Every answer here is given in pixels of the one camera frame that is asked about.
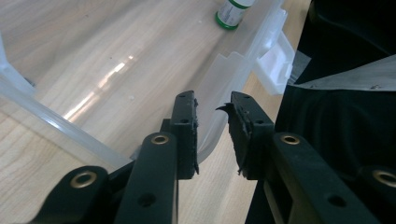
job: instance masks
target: wooden table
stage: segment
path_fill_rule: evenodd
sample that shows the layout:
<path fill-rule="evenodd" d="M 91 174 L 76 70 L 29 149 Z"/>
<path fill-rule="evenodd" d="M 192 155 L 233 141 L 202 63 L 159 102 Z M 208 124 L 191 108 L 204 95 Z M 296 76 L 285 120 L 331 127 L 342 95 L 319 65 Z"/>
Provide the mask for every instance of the wooden table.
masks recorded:
<path fill-rule="evenodd" d="M 117 116 L 130 116 L 131 111 L 133 111 L 132 113 L 147 113 L 146 111 L 150 111 L 150 113 L 160 113 L 163 116 L 169 114 L 169 111 L 167 109 L 152 111 L 150 105 L 140 106 L 138 109 L 133 108 L 134 104 L 150 97 L 149 95 L 140 96 L 138 90 L 117 90 L 117 96 L 120 98 L 117 100 L 109 99 L 103 104 L 96 104 L 95 100 L 98 97 L 114 97 L 106 95 L 106 88 L 111 88 L 111 86 L 108 86 L 110 82 L 113 82 L 113 86 L 117 86 L 122 82 L 137 81 L 141 83 L 142 88 L 159 91 L 159 88 L 167 83 L 177 81 L 189 87 L 191 82 L 199 81 L 180 77 L 153 81 L 152 79 L 128 79 L 113 75 L 115 73 L 127 74 L 131 67 L 142 73 L 166 72 L 167 70 L 163 71 L 165 66 L 170 72 L 182 69 L 176 66 L 168 66 L 169 62 L 181 59 L 191 60 L 191 49 L 179 49 L 169 55 L 170 61 L 154 61 L 156 63 L 150 66 L 134 67 L 134 62 L 145 55 L 147 56 L 147 54 L 152 54 L 149 55 L 150 58 L 156 59 L 157 55 L 149 51 L 149 46 L 158 45 L 154 38 L 158 31 L 167 34 L 172 34 L 173 31 L 177 32 L 177 28 L 172 26 L 171 21 L 167 20 L 167 15 L 161 14 L 165 7 L 171 7 L 175 11 L 174 17 L 176 19 L 185 18 L 186 13 L 193 18 L 196 17 L 194 18 L 197 21 L 195 25 L 198 27 L 205 23 L 209 16 L 213 16 L 209 9 L 218 7 L 221 1 L 189 1 L 177 5 L 177 7 L 157 1 L 146 1 L 145 5 L 139 5 L 140 1 L 138 0 L 112 1 L 111 4 L 106 1 L 98 3 L 98 1 L 89 0 L 41 1 L 39 4 L 38 2 L 32 4 L 29 1 L 12 0 L 1 3 L 0 31 L 3 34 L 8 60 L 22 74 L 36 82 L 38 88 L 44 88 L 44 90 L 40 89 L 41 91 L 36 96 L 41 103 L 77 125 L 84 126 L 85 130 L 88 130 L 102 142 L 121 148 L 120 152 L 122 153 L 126 151 L 123 148 L 138 147 L 140 139 L 148 134 L 136 130 L 143 128 L 155 130 L 157 127 L 155 127 L 156 124 L 147 122 L 150 121 L 148 115 L 148 119 L 137 120 L 134 123 L 134 130 L 131 130 L 124 124 L 125 120 L 115 119 Z M 286 0 L 283 5 L 283 8 L 289 13 L 283 30 L 295 49 L 303 29 L 309 3 L 308 0 Z M 55 6 L 57 4 L 62 5 L 59 7 L 62 10 L 50 10 L 53 7 L 58 7 Z M 201 18 L 199 17 L 200 14 L 194 14 L 191 11 L 185 12 L 183 7 L 190 7 L 189 4 L 195 4 L 194 6 L 201 10 L 207 10 L 207 17 Z M 77 7 L 78 10 L 69 10 L 71 7 Z M 135 21 L 126 21 L 125 15 L 131 13 L 131 9 L 137 14 L 140 11 L 149 11 L 152 15 L 146 16 L 143 21 L 138 18 Z M 113 10 L 118 10 L 119 16 L 117 18 L 107 17 L 106 15 Z M 39 16 L 32 16 L 32 19 L 28 22 L 29 26 L 26 26 L 23 18 L 26 20 L 26 18 L 30 18 L 29 15 Z M 41 20 L 45 21 L 45 26 L 41 25 Z M 114 32 L 110 26 L 107 27 L 114 20 L 119 21 L 117 24 L 120 24 L 117 27 L 117 32 Z M 163 27 L 163 23 L 159 24 L 159 21 L 166 24 L 166 28 Z M 129 24 L 125 27 L 125 33 L 128 35 L 121 32 L 123 29 L 121 26 L 125 23 Z M 73 24 L 78 24 L 77 28 L 67 29 Z M 97 26 L 104 28 L 100 30 L 102 33 L 90 33 L 90 29 Z M 92 36 L 94 41 L 90 46 L 84 46 L 82 42 L 79 42 L 82 41 L 80 38 L 87 37 L 77 35 L 81 33 Z M 128 41 L 134 41 L 134 35 L 141 38 L 139 38 L 138 43 L 133 44 L 134 54 L 132 55 L 128 54 L 129 52 L 123 46 Z M 119 36 L 120 38 L 116 43 L 108 44 L 110 42 L 104 42 L 105 38 Z M 191 67 L 191 71 L 195 71 L 201 64 L 205 64 L 207 51 L 216 47 L 218 39 L 223 37 L 223 32 L 209 32 L 208 36 L 213 41 L 208 42 L 207 46 L 191 46 L 192 49 L 198 48 L 200 55 L 202 54 L 200 56 L 202 62 L 196 64 L 195 67 Z M 188 46 L 190 38 L 193 38 L 193 33 L 191 33 L 191 36 L 185 36 L 185 38 L 177 38 L 177 33 L 174 33 L 173 35 L 167 35 L 167 38 L 164 40 L 167 41 L 166 43 L 176 41 L 180 46 Z M 115 46 L 120 51 L 111 51 Z M 79 52 L 78 56 L 72 53 L 76 49 Z M 168 49 L 164 49 L 163 53 L 169 53 Z M 102 54 L 103 57 L 98 61 L 79 63 L 89 59 L 93 54 Z M 124 61 L 120 61 L 121 55 L 128 56 Z M 79 64 L 85 64 L 84 66 L 88 64 L 91 67 L 81 68 Z M 81 69 L 92 71 L 93 75 L 86 74 L 84 78 L 76 77 Z M 95 79 L 94 74 L 105 75 Z M 98 83 L 100 88 L 98 89 L 95 86 L 87 91 L 86 87 L 92 85 L 92 83 Z M 71 90 L 82 92 L 82 94 L 69 97 L 70 92 L 73 92 Z M 165 94 L 176 95 L 179 92 L 179 89 L 174 89 L 167 91 Z M 282 96 L 268 95 L 253 74 L 250 75 L 244 92 L 252 95 L 271 119 L 276 118 Z M 78 110 L 70 108 L 70 105 L 79 106 L 84 100 L 85 103 L 90 103 L 84 103 L 84 106 L 90 105 L 90 107 L 83 106 Z M 99 109 L 101 107 L 123 109 L 105 110 L 103 112 L 104 110 Z M 28 114 L 16 109 L 15 106 L 2 108 L 7 113 L 0 114 L 0 223 L 22 223 L 27 222 L 35 215 L 48 192 L 63 175 L 84 165 L 84 162 L 76 160 L 70 154 L 59 149 L 55 143 L 37 135 L 37 130 L 21 125 L 21 119 L 25 123 L 32 122 Z M 95 127 L 93 121 L 87 118 L 102 118 L 105 128 L 100 130 L 93 128 Z M 127 133 L 130 132 L 136 133 L 134 139 L 138 139 L 137 142 L 128 136 Z M 180 181 L 179 223 L 244 223 L 255 185 L 254 181 L 246 181 L 237 175 L 233 144 L 228 131 L 225 130 L 214 152 L 201 163 L 201 174 L 196 175 L 193 180 Z"/>

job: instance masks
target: pill bottle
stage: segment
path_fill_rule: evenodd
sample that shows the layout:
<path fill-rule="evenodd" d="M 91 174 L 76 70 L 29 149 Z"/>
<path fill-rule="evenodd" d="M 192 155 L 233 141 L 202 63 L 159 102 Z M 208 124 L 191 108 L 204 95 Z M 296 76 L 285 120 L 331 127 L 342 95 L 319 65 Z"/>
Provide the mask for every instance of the pill bottle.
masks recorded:
<path fill-rule="evenodd" d="M 234 30 L 238 27 L 245 11 L 253 5 L 255 0 L 225 0 L 216 13 L 218 24 L 227 29 Z"/>

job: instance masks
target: wooden surface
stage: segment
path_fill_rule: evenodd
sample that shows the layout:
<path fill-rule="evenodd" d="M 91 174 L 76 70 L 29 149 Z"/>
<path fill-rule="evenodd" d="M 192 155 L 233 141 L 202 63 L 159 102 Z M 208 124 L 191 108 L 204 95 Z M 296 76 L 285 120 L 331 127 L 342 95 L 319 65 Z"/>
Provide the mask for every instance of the wooden surface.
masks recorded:
<path fill-rule="evenodd" d="M 233 35 L 214 23 L 213 10 L 220 2 L 7 0 L 0 3 L 0 31 L 8 60 L 36 84 L 37 101 L 129 155 L 150 133 L 146 131 L 158 130 L 157 120 L 150 118 L 169 117 L 173 103 L 157 100 L 152 109 L 145 102 L 159 96 L 172 99 L 199 82 L 213 49 L 221 50 L 220 40 Z M 283 30 L 295 49 L 308 5 L 308 0 L 283 5 L 289 13 Z M 86 38 L 92 41 L 87 44 Z M 185 76 L 173 76 L 181 72 Z M 154 78 L 156 74 L 167 76 Z M 254 75 L 244 92 L 276 118 L 281 96 L 269 96 Z M 57 146 L 67 140 L 28 113 L 13 104 L 2 103 L 2 109 L 0 223 L 22 223 L 35 215 L 63 175 L 84 163 Z M 255 182 L 237 175 L 227 132 L 202 162 L 201 174 L 180 182 L 179 223 L 245 221 Z"/>

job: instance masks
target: bottle label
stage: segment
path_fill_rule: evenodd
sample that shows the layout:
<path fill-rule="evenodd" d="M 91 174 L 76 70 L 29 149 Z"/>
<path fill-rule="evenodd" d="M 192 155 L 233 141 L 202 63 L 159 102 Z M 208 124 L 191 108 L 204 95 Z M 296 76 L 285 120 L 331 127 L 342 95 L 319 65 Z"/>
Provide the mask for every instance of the bottle label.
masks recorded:
<path fill-rule="evenodd" d="M 225 0 L 218 11 L 218 17 L 224 24 L 236 26 L 242 20 L 245 11 L 245 9 L 235 7 L 230 1 Z"/>

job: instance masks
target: gray strap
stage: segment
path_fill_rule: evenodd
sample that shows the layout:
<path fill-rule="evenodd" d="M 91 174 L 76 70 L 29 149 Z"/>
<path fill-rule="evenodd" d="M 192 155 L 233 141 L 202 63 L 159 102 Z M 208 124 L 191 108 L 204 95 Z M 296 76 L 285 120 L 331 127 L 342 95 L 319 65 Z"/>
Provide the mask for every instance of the gray strap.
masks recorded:
<path fill-rule="evenodd" d="M 310 90 L 396 91 L 396 55 L 295 87 Z"/>

